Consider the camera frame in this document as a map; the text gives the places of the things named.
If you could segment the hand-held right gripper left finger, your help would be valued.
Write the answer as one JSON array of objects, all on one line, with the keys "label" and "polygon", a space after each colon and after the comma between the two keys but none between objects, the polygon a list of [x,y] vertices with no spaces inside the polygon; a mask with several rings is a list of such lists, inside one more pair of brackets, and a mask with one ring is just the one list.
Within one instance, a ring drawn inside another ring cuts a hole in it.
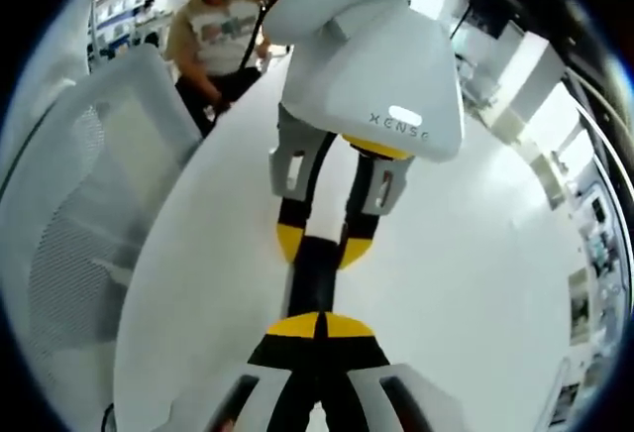
[{"label": "hand-held right gripper left finger", "polygon": [[207,431],[307,431],[319,402],[316,352],[323,314],[309,312],[268,328],[248,360],[214,391]]}]

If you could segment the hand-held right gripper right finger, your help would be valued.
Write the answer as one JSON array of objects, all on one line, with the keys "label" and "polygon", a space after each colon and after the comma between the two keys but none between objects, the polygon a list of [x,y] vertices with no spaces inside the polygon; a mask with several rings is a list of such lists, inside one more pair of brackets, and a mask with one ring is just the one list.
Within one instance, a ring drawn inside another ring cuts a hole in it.
[{"label": "hand-held right gripper right finger", "polygon": [[373,331],[323,315],[320,402],[332,431],[462,431],[458,400],[407,364],[393,364]]}]

